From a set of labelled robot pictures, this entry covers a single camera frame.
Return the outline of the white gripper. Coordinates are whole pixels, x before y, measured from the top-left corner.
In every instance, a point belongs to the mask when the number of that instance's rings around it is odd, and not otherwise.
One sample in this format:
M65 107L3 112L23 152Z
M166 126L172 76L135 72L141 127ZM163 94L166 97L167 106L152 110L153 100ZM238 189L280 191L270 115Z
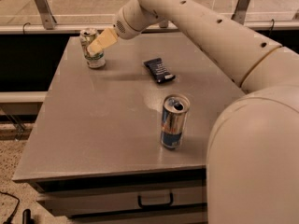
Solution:
M118 41L118 36L122 39L132 39L161 20L157 14L150 13L140 6L137 0L130 0L115 15L113 20L114 29L106 28L87 47L87 51L91 56L94 56L114 45Z

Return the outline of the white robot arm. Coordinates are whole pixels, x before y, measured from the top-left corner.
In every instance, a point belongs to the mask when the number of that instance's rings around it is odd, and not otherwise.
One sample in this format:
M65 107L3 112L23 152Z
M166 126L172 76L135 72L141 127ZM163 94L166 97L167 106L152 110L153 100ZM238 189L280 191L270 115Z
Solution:
M209 224L299 224L298 55L193 0L130 0L88 47L95 54L171 21L240 95L206 148Z

